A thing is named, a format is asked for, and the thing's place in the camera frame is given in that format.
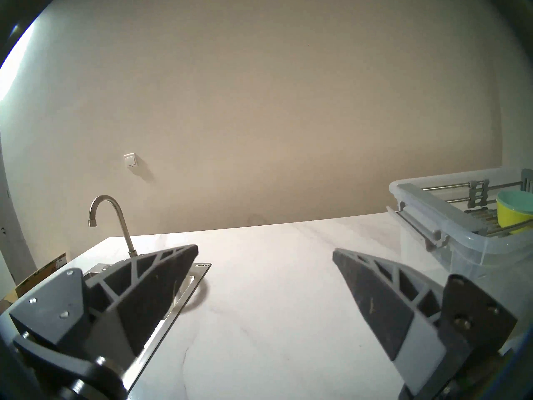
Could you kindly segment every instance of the faucet spout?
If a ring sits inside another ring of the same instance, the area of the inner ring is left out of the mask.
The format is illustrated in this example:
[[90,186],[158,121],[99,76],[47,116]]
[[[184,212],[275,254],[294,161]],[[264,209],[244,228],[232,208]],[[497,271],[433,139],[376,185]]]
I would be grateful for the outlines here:
[[124,214],[122,213],[121,206],[113,197],[109,195],[100,195],[95,198],[91,204],[91,208],[89,209],[89,228],[94,228],[96,226],[96,209],[98,209],[98,205],[100,205],[100,203],[103,201],[111,203],[111,205],[113,205],[115,208],[115,212],[117,212],[118,221],[121,223],[124,239],[128,245],[128,254],[130,254],[130,256],[137,256],[137,251],[133,247],[132,239],[130,237],[130,233],[128,232],[128,227],[126,226],[126,221],[124,220]]

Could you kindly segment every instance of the yellow bowl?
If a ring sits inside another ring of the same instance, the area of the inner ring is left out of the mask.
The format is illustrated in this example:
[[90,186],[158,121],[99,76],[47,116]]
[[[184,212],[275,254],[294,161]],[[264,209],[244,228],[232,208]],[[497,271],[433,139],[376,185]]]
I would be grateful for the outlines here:
[[[522,190],[502,190],[496,196],[498,223],[502,228],[533,219],[533,194]],[[531,229],[531,226],[512,231],[512,234]]]

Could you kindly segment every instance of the wall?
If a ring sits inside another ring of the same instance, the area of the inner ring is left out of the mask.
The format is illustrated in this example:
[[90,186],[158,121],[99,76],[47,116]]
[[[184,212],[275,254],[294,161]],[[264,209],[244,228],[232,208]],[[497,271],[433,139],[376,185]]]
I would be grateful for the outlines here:
[[2,158],[3,154],[0,149],[0,250],[2,251],[2,261],[7,265],[12,277],[11,281],[14,280],[16,284],[20,284],[35,272],[36,266],[19,224],[13,201],[10,198]]
[[471,7],[55,0],[0,104],[37,265],[120,234],[105,203],[87,227],[99,194],[143,235],[382,212],[393,180],[500,166],[501,95]]
[[482,25],[484,45],[496,73],[503,165],[533,169],[533,65],[494,8],[485,0],[468,2]]
[[2,251],[0,251],[0,299],[5,297],[13,288],[15,288],[15,282],[5,264]]

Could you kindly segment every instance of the stainless steel sink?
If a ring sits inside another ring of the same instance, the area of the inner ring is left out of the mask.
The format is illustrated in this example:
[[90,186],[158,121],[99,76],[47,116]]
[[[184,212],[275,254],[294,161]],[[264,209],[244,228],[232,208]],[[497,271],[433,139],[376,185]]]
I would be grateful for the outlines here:
[[[89,279],[109,266],[108,264],[97,264],[85,272],[83,277]],[[171,306],[144,345],[144,350],[122,375],[124,387],[128,392],[210,267],[211,264],[192,264],[182,284],[174,284],[174,299]]]

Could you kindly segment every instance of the label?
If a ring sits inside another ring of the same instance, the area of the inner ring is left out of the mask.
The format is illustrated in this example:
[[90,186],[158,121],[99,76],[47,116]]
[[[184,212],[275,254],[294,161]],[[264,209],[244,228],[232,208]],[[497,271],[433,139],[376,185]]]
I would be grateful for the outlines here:
[[65,254],[58,256],[56,259],[54,259],[51,264],[55,263],[55,268],[59,269],[63,265],[67,263],[67,256]]

